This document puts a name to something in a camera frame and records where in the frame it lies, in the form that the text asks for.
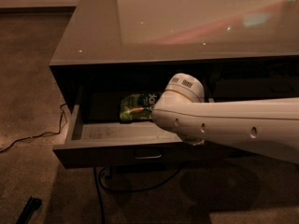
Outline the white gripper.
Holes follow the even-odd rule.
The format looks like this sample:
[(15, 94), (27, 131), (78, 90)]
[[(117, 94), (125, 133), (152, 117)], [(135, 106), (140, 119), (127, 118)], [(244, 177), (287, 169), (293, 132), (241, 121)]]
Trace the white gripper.
[(178, 136), (180, 138), (180, 140), (186, 144), (192, 145), (192, 146), (200, 146), (203, 145), (205, 143), (205, 141), (203, 139), (198, 139), (198, 138), (194, 138), (194, 137), (190, 137), (188, 135), (179, 135)]

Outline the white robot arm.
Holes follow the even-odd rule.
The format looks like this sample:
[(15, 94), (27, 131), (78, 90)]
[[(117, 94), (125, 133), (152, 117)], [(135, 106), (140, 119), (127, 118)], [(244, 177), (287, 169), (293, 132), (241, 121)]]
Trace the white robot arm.
[(151, 116), (158, 127), (181, 138), (299, 163), (298, 98), (207, 103), (202, 83), (178, 73)]

